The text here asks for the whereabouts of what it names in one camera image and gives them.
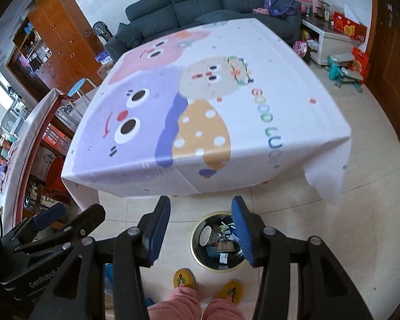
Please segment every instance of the person's leg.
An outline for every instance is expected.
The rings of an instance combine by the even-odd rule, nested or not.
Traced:
[[[199,295],[194,277],[187,269],[176,271],[174,291],[167,301],[148,307],[150,320],[200,320]]]
[[[243,284],[238,280],[227,283],[208,304],[202,320],[245,320],[237,305],[243,296]]]

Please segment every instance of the teal plastic chair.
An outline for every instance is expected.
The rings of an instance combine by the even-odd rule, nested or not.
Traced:
[[[97,88],[95,84],[92,83],[92,81],[89,78],[82,78],[80,79],[74,86],[71,88],[71,90],[68,92],[69,97],[73,97],[75,94],[78,94],[80,98],[86,102],[87,105],[91,102],[90,99],[86,96],[86,94],[81,90],[81,87],[83,84],[88,81],[92,87]]]

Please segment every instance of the sofa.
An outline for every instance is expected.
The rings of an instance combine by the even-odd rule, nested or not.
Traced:
[[[301,4],[294,1],[295,15],[285,19],[252,13],[265,0],[140,0],[126,8],[130,24],[120,23],[117,33],[105,45],[114,61],[140,44],[176,31],[222,20],[256,18],[289,46],[300,39]],[[274,8],[285,6],[278,0]]]

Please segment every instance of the throw pillow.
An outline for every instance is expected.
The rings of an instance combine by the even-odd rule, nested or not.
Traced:
[[[142,40],[144,39],[141,32],[135,29],[132,25],[126,25],[123,23],[120,23],[118,26],[115,38],[123,43],[128,50],[141,45]]]
[[[234,10],[215,10],[213,12],[201,15],[195,20],[202,24],[210,24],[210,23],[222,22],[224,20],[241,19],[241,18],[243,18],[243,14],[236,12]]]

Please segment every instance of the white label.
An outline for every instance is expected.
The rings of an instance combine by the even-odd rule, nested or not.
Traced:
[[[221,253],[221,255],[219,256],[219,263],[227,264],[227,260],[228,260],[228,254]]]

